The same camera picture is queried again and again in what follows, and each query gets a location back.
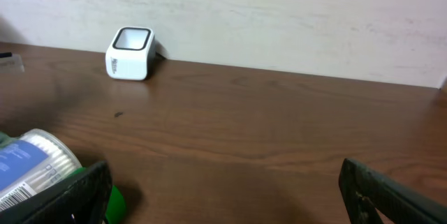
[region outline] brown wooden surface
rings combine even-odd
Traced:
[[[345,157],[447,204],[437,89],[183,61],[129,82],[101,53],[4,51],[25,73],[0,74],[0,130],[42,128],[85,165],[106,159],[127,223],[348,223]]]

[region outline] green object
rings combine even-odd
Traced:
[[[77,174],[85,170],[85,167],[81,167],[74,171],[71,175]],[[110,192],[109,203],[107,204],[107,210],[105,211],[105,218],[108,224],[118,224],[126,215],[126,202],[123,195],[118,191],[116,186],[112,187]]]
[[[9,137],[7,134],[0,132],[0,148],[9,145],[14,140],[14,137]]]

